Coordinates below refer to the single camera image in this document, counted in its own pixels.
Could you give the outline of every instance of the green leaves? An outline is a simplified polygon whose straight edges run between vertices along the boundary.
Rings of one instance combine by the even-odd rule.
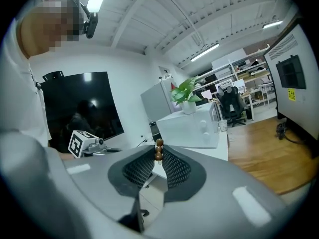
[[[201,99],[197,95],[193,95],[188,99],[189,102],[198,102],[201,101]]]
[[[191,95],[192,91],[195,89],[195,81],[197,77],[189,78],[185,80],[183,83],[180,84],[178,88],[171,90],[171,100],[177,102],[176,105],[189,101],[189,96]]]
[[[181,91],[179,88],[175,88],[171,92],[172,101],[184,101],[185,91]]]

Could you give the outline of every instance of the black mesh pad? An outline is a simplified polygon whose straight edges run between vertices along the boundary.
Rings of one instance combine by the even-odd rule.
[[[167,175],[167,186],[174,188],[185,182],[190,174],[191,167],[182,159],[163,149],[163,169]]]
[[[154,145],[114,163],[108,178],[119,194],[137,197],[154,168]]]
[[[155,150],[151,145],[113,164],[108,172],[109,180],[119,194],[137,197],[154,168],[154,160]],[[206,181],[206,171],[201,164],[168,145],[163,147],[162,165],[168,186],[164,196],[165,202],[188,200]]]
[[[137,158],[123,167],[122,173],[130,182],[133,182],[141,189],[149,178],[154,168],[154,150],[150,150],[152,154]]]
[[[204,167],[181,152],[168,145],[163,147],[163,169],[168,186],[164,202],[186,201],[194,196],[206,181]]]

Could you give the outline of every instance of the monitor screen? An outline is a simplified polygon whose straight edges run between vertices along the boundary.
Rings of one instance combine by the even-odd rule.
[[[108,139],[124,132],[114,104],[107,72],[77,74],[41,84],[50,145],[68,153],[73,130]]]
[[[298,55],[276,65],[283,88],[306,89],[304,72]]]

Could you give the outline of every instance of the yellow sticker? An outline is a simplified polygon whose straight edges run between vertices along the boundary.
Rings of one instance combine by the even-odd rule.
[[[295,89],[288,89],[288,98],[291,101],[296,101]]]

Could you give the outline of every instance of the headset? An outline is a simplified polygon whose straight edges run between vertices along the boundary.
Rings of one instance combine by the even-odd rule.
[[[94,35],[96,26],[99,22],[99,17],[97,12],[90,12],[88,10],[88,8],[80,2],[80,0],[73,0],[73,2],[76,4],[76,6],[78,8],[80,8],[80,6],[82,7],[82,9],[84,10],[86,16],[87,16],[87,20],[84,22],[84,27],[83,27],[83,34],[86,35],[86,37],[88,39],[91,39]]]
[[[80,2],[82,9],[84,10],[88,20],[84,22],[83,34],[86,34],[86,37],[91,39],[94,35],[96,26],[99,22],[99,17],[97,12],[89,12],[87,7]]]

